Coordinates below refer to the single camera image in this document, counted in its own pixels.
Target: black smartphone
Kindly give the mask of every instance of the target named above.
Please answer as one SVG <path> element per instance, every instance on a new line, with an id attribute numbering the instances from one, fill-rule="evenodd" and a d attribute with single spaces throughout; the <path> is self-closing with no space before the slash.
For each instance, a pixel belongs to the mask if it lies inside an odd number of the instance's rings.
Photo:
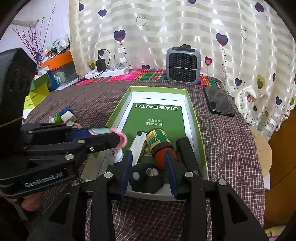
<path id="1" fill-rule="evenodd" d="M 235 116 L 235 112 L 225 92 L 214 86 L 203 86 L 209 110 L 213 114 Z"/>

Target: curtain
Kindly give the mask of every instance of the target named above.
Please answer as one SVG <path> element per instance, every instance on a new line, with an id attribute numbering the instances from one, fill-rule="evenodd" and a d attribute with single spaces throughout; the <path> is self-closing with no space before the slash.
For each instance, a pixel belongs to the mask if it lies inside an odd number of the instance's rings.
<path id="1" fill-rule="evenodd" d="M 188 44 L 266 139 L 295 106 L 296 44 L 262 0 L 70 0 L 69 21 L 81 76 L 108 62 L 101 49 L 111 65 L 166 69 L 167 49 Z"/>

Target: portable heater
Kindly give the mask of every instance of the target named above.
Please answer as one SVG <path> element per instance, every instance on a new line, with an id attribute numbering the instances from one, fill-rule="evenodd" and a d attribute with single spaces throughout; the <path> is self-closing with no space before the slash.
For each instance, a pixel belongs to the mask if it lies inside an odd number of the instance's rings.
<path id="1" fill-rule="evenodd" d="M 198 84 L 201 56 L 190 45 L 167 50 L 167 79 Z"/>

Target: black power adapter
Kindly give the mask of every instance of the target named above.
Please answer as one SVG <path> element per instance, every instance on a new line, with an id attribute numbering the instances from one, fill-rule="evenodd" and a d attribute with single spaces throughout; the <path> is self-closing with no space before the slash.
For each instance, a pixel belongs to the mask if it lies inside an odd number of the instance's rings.
<path id="1" fill-rule="evenodd" d="M 106 70 L 105 59 L 101 58 L 100 55 L 99 55 L 99 59 L 96 61 L 96 69 L 98 72 L 102 72 Z"/>

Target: brown checkered tablecloth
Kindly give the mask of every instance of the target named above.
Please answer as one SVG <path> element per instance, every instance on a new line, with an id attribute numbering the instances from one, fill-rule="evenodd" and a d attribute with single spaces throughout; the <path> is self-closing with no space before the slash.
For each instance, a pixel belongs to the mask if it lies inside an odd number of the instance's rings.
<path id="1" fill-rule="evenodd" d="M 263 224 L 264 187 L 257 150 L 248 126 L 232 100 L 236 114 L 234 117 L 226 117 L 209 112 L 204 93 L 199 86 L 170 81 L 91 83 L 52 92 L 31 112 L 27 122 L 47 122 L 50 115 L 70 106 L 77 117 L 77 123 L 84 127 L 101 126 L 107 122 L 128 87 L 147 85 L 188 90 L 204 141 L 210 180 L 226 179 Z M 45 193 L 40 213 L 46 211 L 65 186 L 66 184 L 55 187 Z M 87 210 L 86 240 L 90 240 L 90 205 L 91 200 Z M 183 207 L 183 202 L 135 198 L 114 201 L 112 208 L 116 239 L 180 240 Z M 207 240 L 211 240 L 208 200 L 207 214 Z"/>

